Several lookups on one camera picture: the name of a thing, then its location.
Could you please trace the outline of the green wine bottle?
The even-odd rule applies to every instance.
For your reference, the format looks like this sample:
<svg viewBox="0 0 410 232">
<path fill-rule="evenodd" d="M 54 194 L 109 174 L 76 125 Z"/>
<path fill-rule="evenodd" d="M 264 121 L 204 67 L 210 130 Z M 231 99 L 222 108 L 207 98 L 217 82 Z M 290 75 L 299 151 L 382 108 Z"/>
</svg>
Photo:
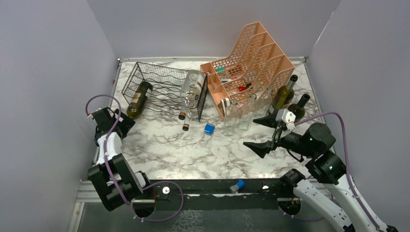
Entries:
<svg viewBox="0 0 410 232">
<path fill-rule="evenodd" d="M 275 94 L 272 104 L 268 109 L 269 115 L 276 115 L 278 111 L 282 108 L 286 108 L 287 105 L 292 101 L 294 97 L 294 85 L 298 80 L 298 76 L 293 74 L 288 83 L 284 86 L 281 86 L 277 93 Z"/>
<path fill-rule="evenodd" d="M 288 106 L 288 110 L 295 115 L 295 122 L 299 122 L 305 116 L 305 105 L 310 100 L 309 94 L 303 94 L 297 103 Z"/>
</svg>

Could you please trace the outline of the blue grey cylinder cap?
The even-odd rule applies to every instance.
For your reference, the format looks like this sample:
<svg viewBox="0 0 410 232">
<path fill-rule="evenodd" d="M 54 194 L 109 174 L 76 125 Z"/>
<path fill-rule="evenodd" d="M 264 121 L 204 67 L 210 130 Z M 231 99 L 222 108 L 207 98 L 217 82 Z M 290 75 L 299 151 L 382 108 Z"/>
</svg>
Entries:
<svg viewBox="0 0 410 232">
<path fill-rule="evenodd" d="M 245 182 L 243 180 L 238 180 L 234 185 L 229 187 L 229 191 L 232 194 L 236 194 L 245 186 Z"/>
</svg>

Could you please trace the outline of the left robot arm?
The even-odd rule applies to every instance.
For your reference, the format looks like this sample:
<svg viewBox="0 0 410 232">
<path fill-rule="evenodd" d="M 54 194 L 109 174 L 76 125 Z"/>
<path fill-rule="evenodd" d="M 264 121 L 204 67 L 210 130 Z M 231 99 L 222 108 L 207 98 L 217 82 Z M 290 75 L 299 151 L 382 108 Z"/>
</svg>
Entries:
<svg viewBox="0 0 410 232">
<path fill-rule="evenodd" d="M 119 122 L 109 133 L 118 113 L 118 109 L 112 111 L 105 107 L 91 114 L 97 123 L 94 142 L 99 147 L 99 155 L 96 164 L 88 170 L 88 179 L 108 211 L 137 197 L 147 198 L 152 192 L 147 175 L 142 171 L 134 173 L 121 153 L 122 140 L 135 121 L 121 113 Z"/>
</svg>

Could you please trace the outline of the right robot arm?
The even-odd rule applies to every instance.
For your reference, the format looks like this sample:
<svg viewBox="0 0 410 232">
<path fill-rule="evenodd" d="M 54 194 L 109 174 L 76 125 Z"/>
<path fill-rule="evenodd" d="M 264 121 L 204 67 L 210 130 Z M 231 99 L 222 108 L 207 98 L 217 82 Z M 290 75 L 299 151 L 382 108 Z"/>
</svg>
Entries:
<svg viewBox="0 0 410 232">
<path fill-rule="evenodd" d="M 295 119 L 295 114 L 289 110 L 279 110 L 272 140 L 243 144 L 261 158 L 278 147 L 308 158 L 305 165 L 308 172 L 335 200 L 317 190 L 297 169 L 291 169 L 280 178 L 280 193 L 286 197 L 294 194 L 307 202 L 338 232 L 396 232 L 397 228 L 384 223 L 360 194 L 347 162 L 331 151 L 336 139 L 328 126 L 313 123 L 300 135 L 293 132 L 298 125 Z"/>
</svg>

